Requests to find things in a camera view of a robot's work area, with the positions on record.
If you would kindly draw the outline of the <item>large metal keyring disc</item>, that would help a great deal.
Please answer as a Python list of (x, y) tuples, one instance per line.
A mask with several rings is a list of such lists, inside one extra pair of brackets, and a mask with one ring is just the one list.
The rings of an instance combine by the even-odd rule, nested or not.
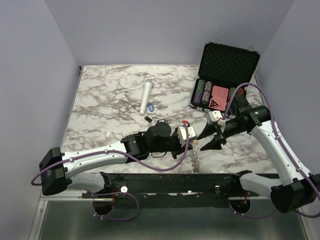
[(189, 155), (190, 155), (190, 159), (191, 159), (191, 166), (192, 166), (193, 172), (199, 173), (200, 172), (200, 162), (198, 159), (198, 154), (195, 150), (196, 144), (194, 143), (194, 141), (191, 141), (189, 143), (189, 146), (191, 147), (191, 149), (189, 150)]

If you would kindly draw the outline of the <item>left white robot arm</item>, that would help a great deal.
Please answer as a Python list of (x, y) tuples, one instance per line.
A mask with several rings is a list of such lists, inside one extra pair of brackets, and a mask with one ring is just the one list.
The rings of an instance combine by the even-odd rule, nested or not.
[(147, 131), (130, 134), (115, 143), (80, 152), (61, 152), (51, 148), (39, 163), (39, 175), (44, 196), (59, 194), (67, 189), (84, 190), (104, 198), (111, 185), (93, 169), (130, 162), (142, 164), (150, 154), (171, 153), (185, 157), (192, 149), (190, 142), (197, 138), (194, 127), (184, 122), (172, 130), (165, 122), (150, 126)]

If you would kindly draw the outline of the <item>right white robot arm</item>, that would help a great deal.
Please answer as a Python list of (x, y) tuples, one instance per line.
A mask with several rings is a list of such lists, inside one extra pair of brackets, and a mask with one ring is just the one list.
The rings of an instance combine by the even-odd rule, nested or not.
[(313, 203), (320, 192), (319, 174), (312, 174), (295, 155), (266, 106), (252, 107), (245, 96), (240, 97), (240, 102), (241, 107), (236, 110), (234, 119), (224, 121), (218, 110), (205, 114), (206, 125), (198, 138), (213, 135), (213, 139), (201, 151), (220, 150), (227, 143), (227, 138), (249, 133), (267, 153), (278, 178), (266, 178), (243, 170), (232, 175), (230, 191), (236, 196), (254, 192), (270, 199), (284, 214)]

